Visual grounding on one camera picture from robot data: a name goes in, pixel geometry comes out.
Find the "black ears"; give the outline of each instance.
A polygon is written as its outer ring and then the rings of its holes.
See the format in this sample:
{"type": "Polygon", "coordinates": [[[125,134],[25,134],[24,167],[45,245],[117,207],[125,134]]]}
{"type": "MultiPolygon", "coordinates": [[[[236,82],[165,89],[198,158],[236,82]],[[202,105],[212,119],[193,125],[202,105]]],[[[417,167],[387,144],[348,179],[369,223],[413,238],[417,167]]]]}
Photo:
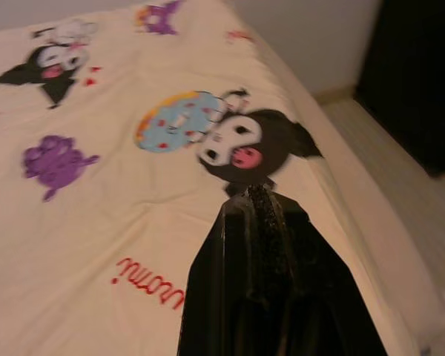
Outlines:
{"type": "Polygon", "coordinates": [[[323,157],[317,145],[314,143],[312,135],[298,122],[291,124],[291,131],[294,137],[294,144],[291,153],[299,157],[318,156],[323,157]]]}

